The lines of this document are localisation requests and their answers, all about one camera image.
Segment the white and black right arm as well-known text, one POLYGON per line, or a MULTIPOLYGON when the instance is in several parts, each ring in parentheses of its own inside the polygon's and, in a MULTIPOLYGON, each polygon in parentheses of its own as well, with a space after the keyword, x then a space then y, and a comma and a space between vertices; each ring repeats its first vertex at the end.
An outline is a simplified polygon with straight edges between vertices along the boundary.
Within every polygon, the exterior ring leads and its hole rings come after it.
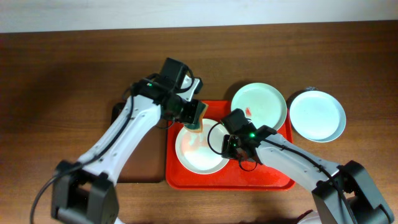
POLYGON ((321 159, 293 145, 276 130, 252 124, 227 127, 226 150, 271 167, 311 192, 317 212, 308 222, 393 223, 394 214, 369 172, 359 163, 321 159))

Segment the white plate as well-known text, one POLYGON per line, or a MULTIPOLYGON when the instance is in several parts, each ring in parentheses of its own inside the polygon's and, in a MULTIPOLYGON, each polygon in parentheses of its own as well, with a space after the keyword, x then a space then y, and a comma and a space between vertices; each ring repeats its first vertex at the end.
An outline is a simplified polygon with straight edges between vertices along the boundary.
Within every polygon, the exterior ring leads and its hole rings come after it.
POLYGON ((185 126, 179 131, 175 152, 184 168, 196 174, 213 174, 229 162, 229 159, 216 154, 208 145, 208 133, 216 123, 212 119, 204 119, 201 133, 193 133, 185 126))

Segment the green and yellow sponge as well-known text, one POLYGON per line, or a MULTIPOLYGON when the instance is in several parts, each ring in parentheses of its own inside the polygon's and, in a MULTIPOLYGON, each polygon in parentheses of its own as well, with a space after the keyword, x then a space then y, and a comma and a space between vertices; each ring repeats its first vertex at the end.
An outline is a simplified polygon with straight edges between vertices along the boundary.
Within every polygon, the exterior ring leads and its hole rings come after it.
POLYGON ((203 117, 207 111, 208 105, 202 101, 198 102, 193 121, 185 124, 184 127, 192 133, 201 133, 203 131, 203 117))

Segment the light green plate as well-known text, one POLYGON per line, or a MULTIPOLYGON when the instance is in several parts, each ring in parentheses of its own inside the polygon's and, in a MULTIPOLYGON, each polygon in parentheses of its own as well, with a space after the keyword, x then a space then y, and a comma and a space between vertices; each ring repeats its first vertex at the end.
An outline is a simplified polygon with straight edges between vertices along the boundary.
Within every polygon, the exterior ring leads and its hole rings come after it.
POLYGON ((233 96, 231 111, 241 109, 256 128, 266 125, 279 130, 287 117, 287 105, 282 94, 265 83, 250 83, 233 96))

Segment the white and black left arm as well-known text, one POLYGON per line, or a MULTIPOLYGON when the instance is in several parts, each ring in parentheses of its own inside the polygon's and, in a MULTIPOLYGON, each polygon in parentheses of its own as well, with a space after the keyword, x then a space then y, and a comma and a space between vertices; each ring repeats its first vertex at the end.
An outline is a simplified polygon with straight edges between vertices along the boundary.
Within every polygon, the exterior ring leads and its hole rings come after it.
POLYGON ((206 111, 193 99, 200 78, 144 78, 132 85, 124 108, 99 141, 75 163, 61 161, 51 179, 51 216, 62 223, 120 223, 116 184, 145 135, 162 119, 200 128, 206 111))

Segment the light blue plate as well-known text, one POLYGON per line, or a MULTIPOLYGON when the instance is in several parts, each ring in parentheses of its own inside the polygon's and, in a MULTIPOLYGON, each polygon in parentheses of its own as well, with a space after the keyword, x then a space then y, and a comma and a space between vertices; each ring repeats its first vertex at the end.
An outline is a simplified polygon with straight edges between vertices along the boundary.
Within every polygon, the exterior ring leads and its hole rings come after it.
POLYGON ((341 103, 319 90, 297 95, 290 105, 290 121, 302 137, 313 142, 331 142, 346 127, 346 113, 341 103))

